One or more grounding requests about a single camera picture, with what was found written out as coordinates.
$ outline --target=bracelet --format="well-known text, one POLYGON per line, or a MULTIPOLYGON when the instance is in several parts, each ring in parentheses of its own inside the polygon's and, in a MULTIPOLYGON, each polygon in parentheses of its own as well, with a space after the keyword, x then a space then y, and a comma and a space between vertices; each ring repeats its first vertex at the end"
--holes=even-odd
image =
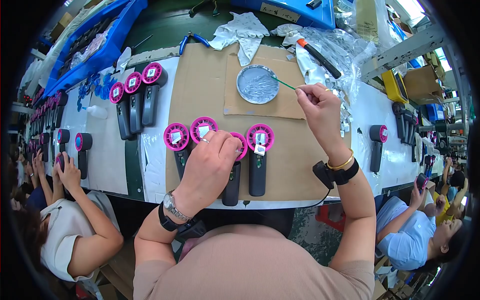
POLYGON ((350 148, 349 148, 349 150, 352 152, 352 155, 350 156, 350 158, 349 158, 345 163, 341 164, 341 165, 338 166, 338 167, 332 167, 332 166, 330 165, 330 160, 329 160, 329 161, 327 162, 327 167, 330 168, 330 169, 332 169, 332 170, 336 170, 336 169, 340 169, 341 167, 346 166, 346 165, 347 165, 350 161, 352 161, 352 159, 353 159, 353 150, 350 149, 350 148))

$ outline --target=green table surface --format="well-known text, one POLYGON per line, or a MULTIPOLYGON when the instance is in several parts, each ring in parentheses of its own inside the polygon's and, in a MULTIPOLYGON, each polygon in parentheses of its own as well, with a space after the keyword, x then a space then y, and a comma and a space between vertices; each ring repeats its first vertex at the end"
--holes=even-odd
MULTIPOLYGON (((233 16, 229 12, 235 12, 238 14, 253 12, 268 30, 275 29, 281 24, 288 23, 287 20, 264 12, 232 6, 229 1, 225 0, 219 1, 218 3, 219 15, 213 16, 213 7, 207 5, 191 18, 188 11, 199 2, 200 1, 198 0, 178 2, 150 0, 147 8, 140 13, 135 23, 133 23, 125 42, 123 43, 122 51, 126 47, 137 45, 149 35, 153 36, 134 49, 133 55, 160 48, 174 47, 182 41, 183 37, 189 31, 192 31, 207 40, 212 40, 217 27, 233 20, 233 16)), ((262 39, 262 44, 280 46, 283 39, 283 37, 279 36, 267 36, 262 39)), ((190 38, 189 42, 193 43, 196 41, 193 38, 190 38)), ((135 70, 142 72, 146 65, 147 63, 135 65, 135 70)), ((139 143, 137 140, 125 142, 125 169, 128 196, 118 196, 144 201, 142 173, 139 160, 140 151, 138 146, 139 143)))

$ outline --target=light blue shirt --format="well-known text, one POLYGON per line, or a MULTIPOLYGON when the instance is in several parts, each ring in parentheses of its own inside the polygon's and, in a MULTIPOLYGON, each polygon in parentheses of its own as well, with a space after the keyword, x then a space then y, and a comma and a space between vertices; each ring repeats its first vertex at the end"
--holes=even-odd
MULTIPOLYGON (((398 197, 390 198, 377 215, 377 234, 394 218, 408 208, 398 197)), ((415 211, 397 233, 389 233, 377 248, 398 270, 411 271, 427 261, 427 246, 435 232, 435 217, 415 211)))
POLYGON ((452 204, 452 201, 455 198, 456 193, 458 193, 458 189, 456 187, 451 186, 448 188, 448 192, 447 192, 448 203, 452 204))

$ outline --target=silver watch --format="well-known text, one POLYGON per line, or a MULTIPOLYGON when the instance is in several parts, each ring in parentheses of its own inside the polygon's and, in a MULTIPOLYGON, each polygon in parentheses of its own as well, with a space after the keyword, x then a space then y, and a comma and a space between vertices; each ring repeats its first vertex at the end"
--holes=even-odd
POLYGON ((172 192, 166 193, 163 197, 163 207, 169 212, 171 212, 176 218, 182 221, 188 222, 193 218, 190 216, 186 216, 177 210, 177 208, 175 207, 175 197, 172 195, 172 192))

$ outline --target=blue pliers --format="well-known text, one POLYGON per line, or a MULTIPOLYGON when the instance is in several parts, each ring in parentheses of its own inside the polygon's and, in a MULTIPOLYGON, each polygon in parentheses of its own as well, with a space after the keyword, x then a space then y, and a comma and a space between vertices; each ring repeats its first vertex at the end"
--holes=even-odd
POLYGON ((192 33, 191 31, 189 31, 188 34, 180 42, 180 51, 179 51, 180 55, 183 54, 183 50, 185 49, 185 45, 188 42, 188 38, 191 37, 191 36, 193 36, 193 38, 196 39, 197 41, 199 41, 200 43, 204 44, 207 48, 210 47, 210 44, 208 43, 208 41, 206 39, 204 39, 203 37, 199 36, 196 33, 192 33))

